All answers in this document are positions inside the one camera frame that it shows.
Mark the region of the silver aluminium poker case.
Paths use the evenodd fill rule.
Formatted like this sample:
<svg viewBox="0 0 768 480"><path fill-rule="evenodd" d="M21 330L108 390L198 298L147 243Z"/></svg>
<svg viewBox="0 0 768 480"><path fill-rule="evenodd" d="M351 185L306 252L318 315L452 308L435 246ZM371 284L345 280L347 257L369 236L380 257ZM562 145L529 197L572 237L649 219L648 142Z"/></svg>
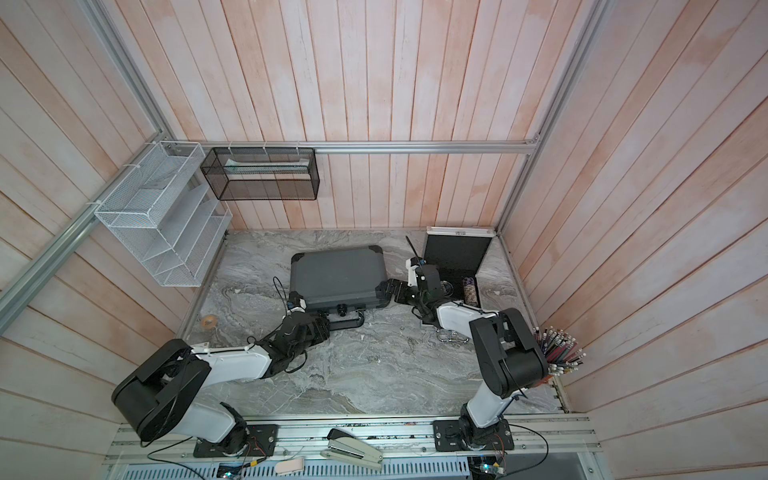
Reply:
<svg viewBox="0 0 768 480"><path fill-rule="evenodd" d="M495 231L487 228L430 227L424 248L424 261L436 265L447 284L450 298L437 308L437 321L425 321L440 330L469 339L470 323L486 315L482 309L477 274ZM479 307L464 302L462 279L474 277Z"/></svg>

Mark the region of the dark grey poker case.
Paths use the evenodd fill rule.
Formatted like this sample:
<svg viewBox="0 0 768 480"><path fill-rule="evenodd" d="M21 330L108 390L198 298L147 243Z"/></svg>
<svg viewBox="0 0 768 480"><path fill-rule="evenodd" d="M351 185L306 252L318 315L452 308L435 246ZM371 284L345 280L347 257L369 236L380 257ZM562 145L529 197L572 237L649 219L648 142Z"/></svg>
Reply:
<svg viewBox="0 0 768 480"><path fill-rule="evenodd" d="M332 331L344 330L362 326L365 311L386 307L376 287L388 279L378 245L300 252L291 258L289 293L299 293L306 312L327 318Z"/></svg>

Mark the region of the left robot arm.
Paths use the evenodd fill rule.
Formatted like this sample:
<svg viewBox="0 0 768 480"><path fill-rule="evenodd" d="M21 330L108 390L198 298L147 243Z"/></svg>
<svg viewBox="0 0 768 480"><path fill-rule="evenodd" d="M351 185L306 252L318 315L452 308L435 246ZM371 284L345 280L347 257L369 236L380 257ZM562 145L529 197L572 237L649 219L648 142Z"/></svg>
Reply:
<svg viewBox="0 0 768 480"><path fill-rule="evenodd" d="M199 403L200 390L286 372L296 357L328 340L330 332L326 317L294 309L275 331L246 346L210 348L172 339L117 385L111 401L145 444L172 433L235 456L248 444L247 422L225 402L218 407Z"/></svg>

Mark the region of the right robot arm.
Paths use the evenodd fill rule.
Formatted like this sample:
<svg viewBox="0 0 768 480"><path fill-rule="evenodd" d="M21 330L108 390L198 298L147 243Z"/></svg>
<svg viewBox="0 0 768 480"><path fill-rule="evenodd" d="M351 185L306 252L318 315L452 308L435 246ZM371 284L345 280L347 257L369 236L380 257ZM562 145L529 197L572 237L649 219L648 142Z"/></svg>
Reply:
<svg viewBox="0 0 768 480"><path fill-rule="evenodd" d="M549 366L522 313L514 308L486 311L454 300L434 265L408 266L408 280L376 287L379 297L409 305L422 323L472 341L482 383L456 420L432 423L439 452L505 450L514 447L504 413L527 389L549 374Z"/></svg>

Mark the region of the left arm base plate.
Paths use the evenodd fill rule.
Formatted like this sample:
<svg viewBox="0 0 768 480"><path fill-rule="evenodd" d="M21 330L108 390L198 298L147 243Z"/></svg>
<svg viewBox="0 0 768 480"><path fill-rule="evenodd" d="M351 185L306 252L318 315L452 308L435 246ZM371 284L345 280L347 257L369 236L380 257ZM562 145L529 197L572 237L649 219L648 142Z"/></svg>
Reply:
<svg viewBox="0 0 768 480"><path fill-rule="evenodd" d="M279 426L277 424L235 426L219 443L198 439L193 451L193 457L270 457L275 451L278 431Z"/></svg>

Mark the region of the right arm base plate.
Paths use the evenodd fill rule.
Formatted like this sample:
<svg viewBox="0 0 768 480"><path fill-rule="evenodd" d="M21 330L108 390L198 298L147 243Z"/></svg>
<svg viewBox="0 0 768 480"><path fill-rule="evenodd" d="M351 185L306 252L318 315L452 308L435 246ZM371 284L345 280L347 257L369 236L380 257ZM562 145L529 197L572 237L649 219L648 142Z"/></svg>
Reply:
<svg viewBox="0 0 768 480"><path fill-rule="evenodd" d="M435 449L438 452L511 451L514 441L509 423L500 419L489 427L476 427L469 418L436 420L432 423Z"/></svg>

